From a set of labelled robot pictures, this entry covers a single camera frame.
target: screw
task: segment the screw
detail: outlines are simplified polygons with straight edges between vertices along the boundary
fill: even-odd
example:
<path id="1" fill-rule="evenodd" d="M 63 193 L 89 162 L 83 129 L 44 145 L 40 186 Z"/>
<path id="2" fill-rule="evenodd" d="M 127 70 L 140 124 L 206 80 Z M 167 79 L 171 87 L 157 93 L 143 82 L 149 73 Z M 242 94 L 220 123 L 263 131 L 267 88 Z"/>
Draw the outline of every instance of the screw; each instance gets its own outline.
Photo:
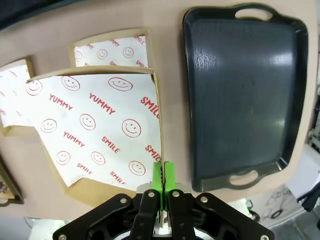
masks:
<path id="1" fill-rule="evenodd" d="M 64 235 L 64 234 L 61 234 L 61 235 L 59 236 L 59 240 L 67 240 L 67 236 Z"/>
<path id="2" fill-rule="evenodd" d="M 122 203 L 122 204 L 125 204 L 127 202 L 127 199 L 126 198 L 121 198 L 120 199 L 120 203 Z"/>
<path id="3" fill-rule="evenodd" d="M 179 195 L 180 195 L 180 193 L 179 193 L 178 191 L 174 191 L 174 192 L 172 193 L 172 196 L 174 196 L 175 198 L 176 198 L 176 197 L 179 197 Z"/>
<path id="4" fill-rule="evenodd" d="M 269 240 L 269 237 L 267 235 L 262 235 L 260 237 L 260 240 Z"/>
<path id="5" fill-rule="evenodd" d="M 202 196 L 200 198 L 200 201 L 205 204 L 206 202 L 208 202 L 208 198 L 206 198 L 205 196 Z"/>

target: tray handle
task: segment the tray handle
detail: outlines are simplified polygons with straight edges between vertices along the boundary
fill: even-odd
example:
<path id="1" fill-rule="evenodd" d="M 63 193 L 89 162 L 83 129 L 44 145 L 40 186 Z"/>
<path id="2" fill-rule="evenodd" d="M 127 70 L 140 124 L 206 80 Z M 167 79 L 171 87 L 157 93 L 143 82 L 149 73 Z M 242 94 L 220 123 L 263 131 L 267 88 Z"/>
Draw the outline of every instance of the tray handle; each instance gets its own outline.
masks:
<path id="1" fill-rule="evenodd" d="M 244 176 L 248 172 L 230 175 L 229 176 L 229 181 L 226 183 L 225 187 L 229 188 L 229 189 L 233 189 L 233 190 L 244 190 L 244 189 L 248 189 L 248 188 L 253 187 L 254 185 L 256 185 L 258 182 L 260 182 L 260 180 L 263 179 L 267 175 L 267 174 L 264 173 L 264 171 L 259 171 L 259 170 L 255 170 L 255 171 L 257 172 L 258 176 L 254 180 L 252 180 L 251 182 L 248 182 L 248 183 L 242 184 L 242 185 L 234 185 L 234 184 L 232 184 L 230 182 L 230 178 L 232 176 Z"/>
<path id="2" fill-rule="evenodd" d="M 272 17 L 270 19 L 280 19 L 280 18 L 283 17 L 273 7 L 270 7 L 268 5 L 261 4 L 261 3 L 255 3 L 255 2 L 243 3 L 243 4 L 235 5 L 235 6 L 233 6 L 232 9 L 234 11 L 234 15 L 236 15 L 236 13 L 238 11 L 244 10 L 244 9 L 259 9 L 259 10 L 264 10 L 266 12 L 271 13 Z"/>

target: brown paper food tray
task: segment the brown paper food tray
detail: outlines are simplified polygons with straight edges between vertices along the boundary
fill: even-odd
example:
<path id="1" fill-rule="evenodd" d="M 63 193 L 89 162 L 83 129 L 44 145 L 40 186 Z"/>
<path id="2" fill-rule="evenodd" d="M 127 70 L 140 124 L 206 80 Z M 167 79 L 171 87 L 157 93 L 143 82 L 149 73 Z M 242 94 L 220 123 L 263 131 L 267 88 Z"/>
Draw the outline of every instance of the brown paper food tray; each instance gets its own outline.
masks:
<path id="1" fill-rule="evenodd" d="M 161 108 L 160 108 L 160 95 L 159 95 L 159 81 L 157 80 L 154 70 L 151 68 L 129 67 L 129 66 L 84 66 L 75 67 L 53 71 L 50 73 L 42 74 L 31 78 L 28 82 L 48 78 L 52 76 L 75 76 L 75 75 L 88 75 L 88 74 L 151 74 L 153 75 L 156 97 L 159 106 L 159 127 L 161 138 L 161 163 L 163 166 L 163 134 L 162 134 L 162 121 L 161 121 Z M 136 195 L 135 191 L 124 189 L 117 186 L 111 186 L 102 182 L 98 182 L 89 178 L 81 178 L 73 185 L 67 187 L 61 178 L 58 170 L 56 169 L 53 161 L 51 160 L 46 147 L 43 145 L 44 153 L 47 157 L 48 163 L 56 175 L 58 182 L 61 184 L 65 194 L 72 197 L 84 204 L 96 207 L 105 201 L 112 198 L 114 195 L 124 193 L 130 197 Z"/>
<path id="2" fill-rule="evenodd" d="M 81 47 L 88 44 L 104 42 L 113 39 L 121 39 L 121 38 L 130 38 L 130 37 L 138 37 L 138 36 L 145 36 L 145 46 L 146 46 L 146 54 L 148 60 L 148 67 L 154 67 L 154 59 L 152 53 L 152 41 L 150 39 L 150 33 L 147 28 L 131 28 L 131 29 L 123 29 L 118 31 L 112 31 L 107 33 L 102 33 L 95 36 L 90 36 L 74 42 L 68 46 L 69 49 L 69 56 L 70 56 L 70 64 L 72 68 L 76 67 L 76 59 L 75 59 L 75 47 Z"/>
<path id="3" fill-rule="evenodd" d="M 27 59 L 21 59 L 18 61 L 14 61 L 14 62 L 9 63 L 3 67 L 0 67 L 0 72 L 17 67 L 17 66 L 21 66 L 21 65 L 27 66 L 30 78 L 35 76 L 33 65 L 32 65 L 31 61 L 29 61 Z M 2 132 L 2 135 L 5 137 L 30 136 L 30 135 L 37 134 L 37 131 L 32 126 L 15 126 L 15 125 L 13 125 L 13 126 L 4 127 L 1 118 L 0 118 L 0 131 Z"/>

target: black tray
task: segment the black tray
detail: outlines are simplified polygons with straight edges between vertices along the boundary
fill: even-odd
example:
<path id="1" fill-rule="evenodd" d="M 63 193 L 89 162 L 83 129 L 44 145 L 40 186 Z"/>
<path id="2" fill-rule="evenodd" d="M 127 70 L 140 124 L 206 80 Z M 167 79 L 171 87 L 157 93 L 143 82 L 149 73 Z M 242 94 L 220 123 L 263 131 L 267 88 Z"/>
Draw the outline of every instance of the black tray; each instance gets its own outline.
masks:
<path id="1" fill-rule="evenodd" d="M 243 9 L 267 21 L 236 18 Z M 298 19 L 246 3 L 195 7 L 183 18 L 188 75 L 192 188 L 246 189 L 290 162 L 307 82 L 308 32 Z M 230 177 L 255 170 L 233 185 Z"/>

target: black object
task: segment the black object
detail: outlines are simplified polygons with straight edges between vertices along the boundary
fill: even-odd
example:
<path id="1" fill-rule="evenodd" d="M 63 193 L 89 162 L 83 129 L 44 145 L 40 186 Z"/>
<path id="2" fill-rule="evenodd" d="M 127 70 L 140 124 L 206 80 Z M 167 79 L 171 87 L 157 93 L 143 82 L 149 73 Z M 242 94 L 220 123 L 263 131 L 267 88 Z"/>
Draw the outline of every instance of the black object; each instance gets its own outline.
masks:
<path id="1" fill-rule="evenodd" d="M 317 183 L 310 191 L 299 197 L 297 201 L 300 202 L 303 200 L 303 203 L 301 204 L 302 207 L 306 211 L 311 212 L 315 208 L 318 198 L 320 198 L 320 182 Z"/>
<path id="2" fill-rule="evenodd" d="M 1 0 L 0 31 L 22 20 L 83 0 Z"/>
<path id="3" fill-rule="evenodd" d="M 243 9 L 267 21 L 236 18 Z M 246 3 L 195 7 L 183 19 L 192 188 L 246 189 L 290 162 L 307 82 L 308 32 L 298 19 Z M 230 177 L 257 171 L 245 185 Z"/>
<path id="4" fill-rule="evenodd" d="M 6 202 L 0 203 L 0 207 L 6 207 L 9 204 L 24 204 L 24 198 L 22 195 L 22 191 L 15 179 L 9 172 L 2 156 L 0 155 L 0 176 L 4 180 L 4 182 L 0 181 L 0 195 L 1 193 L 6 193 L 6 191 L 10 191 L 14 198 L 9 198 Z"/>
<path id="5" fill-rule="evenodd" d="M 210 193 L 196 198 L 179 189 L 167 194 L 168 214 L 172 236 L 153 236 L 156 216 L 160 212 L 161 195 L 154 189 L 137 193 L 134 198 L 118 194 L 61 227 L 53 233 L 53 240 L 112 240 L 131 231 L 129 240 L 195 240 L 194 227 L 215 240 L 257 240 L 272 231 L 261 226 Z"/>

